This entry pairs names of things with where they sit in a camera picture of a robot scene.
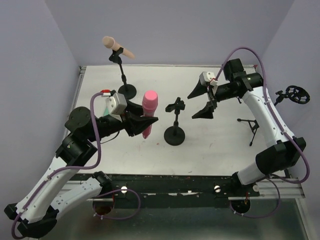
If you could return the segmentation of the pink toy microphone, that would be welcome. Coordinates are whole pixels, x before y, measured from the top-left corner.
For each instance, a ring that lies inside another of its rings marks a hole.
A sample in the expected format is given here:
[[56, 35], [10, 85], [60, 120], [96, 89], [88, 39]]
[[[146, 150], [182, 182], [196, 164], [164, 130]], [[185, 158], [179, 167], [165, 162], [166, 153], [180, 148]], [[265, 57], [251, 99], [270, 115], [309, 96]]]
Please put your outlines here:
[[156, 91], [146, 91], [142, 99], [143, 115], [145, 117], [153, 117], [158, 107], [158, 102], [159, 99]]

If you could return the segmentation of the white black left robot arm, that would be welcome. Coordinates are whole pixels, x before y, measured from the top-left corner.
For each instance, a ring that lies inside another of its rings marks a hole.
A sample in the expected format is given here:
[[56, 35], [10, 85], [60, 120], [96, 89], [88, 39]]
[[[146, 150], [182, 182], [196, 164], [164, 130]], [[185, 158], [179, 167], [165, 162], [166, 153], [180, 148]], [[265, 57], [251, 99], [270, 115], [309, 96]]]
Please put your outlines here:
[[145, 116], [141, 105], [121, 94], [109, 97], [109, 115], [96, 117], [94, 102], [101, 95], [98, 92], [91, 97], [89, 108], [80, 106], [70, 113], [65, 123], [69, 134], [46, 172], [21, 201], [5, 207], [5, 214], [13, 221], [11, 235], [15, 240], [42, 238], [67, 212], [84, 201], [113, 194], [112, 181], [102, 171], [95, 172], [81, 186], [64, 194], [60, 191], [79, 170], [92, 170], [100, 164], [102, 138], [121, 130], [134, 137], [158, 121], [158, 117]]

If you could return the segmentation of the peach toy microphone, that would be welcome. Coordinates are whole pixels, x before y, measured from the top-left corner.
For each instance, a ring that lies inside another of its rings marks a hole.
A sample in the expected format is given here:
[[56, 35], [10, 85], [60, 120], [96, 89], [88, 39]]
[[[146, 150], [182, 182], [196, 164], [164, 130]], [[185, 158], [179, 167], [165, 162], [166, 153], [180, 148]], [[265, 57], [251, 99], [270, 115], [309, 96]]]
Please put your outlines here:
[[118, 42], [115, 41], [115, 39], [111, 36], [104, 36], [102, 38], [102, 43], [107, 49], [111, 49], [114, 51], [118, 51], [120, 48], [123, 48], [122, 54], [130, 59], [135, 59], [135, 55], [124, 48], [122, 45], [120, 45]]

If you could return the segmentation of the black mic stand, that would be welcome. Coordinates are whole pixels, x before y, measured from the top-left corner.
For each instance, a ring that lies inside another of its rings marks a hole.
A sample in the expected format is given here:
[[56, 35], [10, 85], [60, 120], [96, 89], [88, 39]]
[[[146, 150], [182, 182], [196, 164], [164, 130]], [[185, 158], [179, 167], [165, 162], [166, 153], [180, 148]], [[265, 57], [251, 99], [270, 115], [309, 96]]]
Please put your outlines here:
[[121, 72], [122, 86], [119, 87], [118, 92], [120, 94], [123, 94], [128, 100], [131, 100], [137, 95], [137, 89], [132, 84], [127, 83], [127, 77], [124, 73], [122, 59], [120, 57], [120, 55], [123, 53], [123, 47], [120, 47], [118, 50], [113, 50], [108, 60], [112, 63], [117, 64]]
[[165, 108], [167, 113], [174, 111], [175, 114], [173, 125], [168, 127], [164, 132], [164, 140], [171, 146], [179, 146], [185, 141], [185, 132], [181, 127], [179, 127], [178, 121], [179, 114], [181, 111], [185, 110], [185, 107], [186, 105], [184, 101], [181, 100], [180, 97], [177, 97], [174, 103], [168, 104]]

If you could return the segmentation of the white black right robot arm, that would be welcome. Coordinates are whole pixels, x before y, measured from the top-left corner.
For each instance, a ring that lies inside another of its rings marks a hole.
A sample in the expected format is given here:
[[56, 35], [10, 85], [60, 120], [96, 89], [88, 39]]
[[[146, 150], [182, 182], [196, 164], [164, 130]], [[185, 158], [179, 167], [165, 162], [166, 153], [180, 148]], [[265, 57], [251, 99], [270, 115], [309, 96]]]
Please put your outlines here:
[[261, 129], [266, 149], [256, 155], [254, 163], [233, 174], [233, 184], [250, 185], [277, 171], [293, 167], [307, 144], [303, 137], [296, 137], [285, 125], [270, 101], [268, 90], [264, 89], [263, 77], [257, 72], [247, 73], [238, 58], [229, 60], [223, 73], [228, 82], [218, 85], [214, 73], [202, 72], [188, 99], [203, 94], [208, 96], [205, 107], [195, 113], [193, 119], [213, 119], [213, 112], [219, 102], [231, 98], [241, 99]]

